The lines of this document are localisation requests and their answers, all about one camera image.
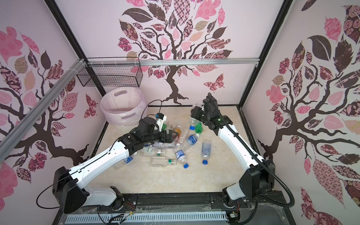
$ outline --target bottle label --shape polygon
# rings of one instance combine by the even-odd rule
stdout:
[[[175,153],[175,156],[176,156],[177,159],[179,159],[183,155],[185,155],[185,154],[184,154],[184,152],[182,150]]]
[[[190,135],[188,137],[188,140],[190,140],[193,144],[195,144],[198,141],[198,137],[196,137],[195,135]]]

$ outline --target marble floor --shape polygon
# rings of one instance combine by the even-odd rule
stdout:
[[[249,143],[239,113],[235,106],[219,107],[222,115],[227,115],[239,134]],[[174,126],[189,126],[190,107],[162,107],[161,113]],[[150,107],[148,114],[156,114],[158,107]],[[102,142],[100,153],[110,147],[115,139],[128,133],[132,128],[109,124]],[[223,140],[203,125],[198,142],[186,152],[189,168],[180,163],[176,166],[151,167],[150,157],[135,156],[119,170],[108,168],[91,181],[89,186],[108,188],[116,186],[121,193],[176,193],[176,192],[221,192],[223,188],[239,182],[244,173],[240,163]],[[212,149],[208,165],[202,164],[201,147],[203,140],[211,140]],[[169,158],[175,158],[172,149],[166,150]]]

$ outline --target black wire mesh basket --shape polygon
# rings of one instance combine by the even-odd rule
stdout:
[[[77,75],[83,87],[101,85],[103,87],[140,87],[143,78],[138,57],[116,57],[120,62],[104,61],[89,62]]]

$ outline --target patterned leaf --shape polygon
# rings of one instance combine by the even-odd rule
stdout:
[[[207,23],[208,21],[205,20],[197,22],[197,24],[195,25],[195,30],[202,31],[206,27]]]
[[[305,78],[308,80],[313,80],[315,78],[314,72],[308,67],[305,67]]]
[[[155,18],[165,22],[165,12],[157,4],[148,3],[149,11]]]
[[[346,165],[352,165],[357,163],[360,160],[360,156],[356,154],[345,154],[337,158],[340,162]]]
[[[304,161],[304,169],[307,173],[307,175],[309,175],[310,170],[311,170],[311,162],[310,162],[310,158],[306,158]]]
[[[209,25],[207,26],[207,33],[210,33],[214,29],[215,24],[216,24],[216,20],[212,23],[209,23]]]
[[[309,37],[312,40],[312,53],[316,58],[329,61],[331,56],[331,45],[329,40],[321,35]]]
[[[215,65],[197,65],[195,66],[197,68],[198,71],[202,72],[202,73],[207,73],[210,72],[214,69],[216,69],[217,67]]]
[[[141,41],[143,42],[144,47],[147,50],[154,52],[154,53],[157,52],[155,46],[150,41],[144,39],[143,37],[140,37],[140,38],[141,38]]]
[[[70,112],[73,110],[77,103],[77,93],[69,93],[63,100],[63,110],[66,112]]]
[[[331,71],[328,68],[322,66],[320,66],[320,77],[323,80],[331,80],[332,78],[334,78]]]
[[[347,43],[344,36],[341,37],[341,41],[335,48],[334,65],[339,73],[341,73],[352,60],[352,49],[351,45]]]
[[[14,67],[15,67],[15,70],[17,73],[26,73],[27,61],[25,60],[25,56],[20,57],[17,60],[15,60]]]
[[[184,28],[184,38],[187,38],[190,36],[191,32],[193,31],[193,22],[191,19],[186,23]]]
[[[31,183],[31,174],[30,171],[28,171],[27,169],[24,168],[17,168],[16,169],[16,174],[18,175],[18,177],[22,180],[27,180]]]
[[[351,179],[359,179],[360,180],[360,175],[350,167],[347,167],[347,166],[333,166],[333,168],[341,176],[345,176],[345,177],[351,178]]]
[[[309,121],[309,124],[307,125],[307,127],[310,129],[310,128],[314,128],[314,127],[317,127],[317,125],[320,124],[322,120],[316,120],[316,119],[312,119]]]
[[[341,155],[340,153],[338,153],[334,147],[332,147],[331,145],[329,144],[324,144],[320,147],[320,149],[326,153],[329,153],[329,154],[333,154],[333,155]]]
[[[149,13],[139,8],[128,9],[122,15],[129,15],[139,23],[149,22],[153,19]]]
[[[273,105],[273,107],[270,109],[270,111],[276,111],[279,106],[280,106],[280,103],[276,103],[275,105]]]
[[[336,176],[331,167],[326,163],[315,159],[312,170],[321,186],[344,205],[340,179]]]
[[[37,142],[35,142],[35,146],[36,146],[37,149],[39,149],[40,151],[48,152],[48,151],[46,150],[46,143],[43,142],[43,141],[37,141]]]
[[[227,39],[226,41],[224,41],[224,39],[221,40],[216,39],[206,43],[213,49],[223,49],[226,44],[230,43],[230,41],[231,41],[230,39]]]
[[[302,76],[301,76],[301,69],[297,73],[294,82],[293,82],[293,88],[294,88],[294,97],[296,98],[302,89]]]
[[[359,78],[360,78],[360,70],[356,70],[341,77],[340,80],[336,82],[335,86],[339,88],[348,88],[356,84]]]
[[[39,68],[39,65],[37,63],[37,59],[35,57],[35,55],[32,53],[32,51],[29,49],[29,55],[27,56],[27,60],[29,61],[29,63],[35,67],[36,69]]]

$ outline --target pink wall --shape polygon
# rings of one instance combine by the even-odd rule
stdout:
[[[296,224],[359,224],[359,28],[359,1],[296,1],[244,107]]]
[[[0,21],[3,139],[77,56],[41,0],[2,2]],[[70,168],[90,155],[105,122],[96,104],[100,100],[96,88],[82,87],[75,78],[0,165],[1,224],[53,221],[57,209],[37,207],[36,197],[52,184],[55,170]],[[39,203],[58,206],[50,189]]]

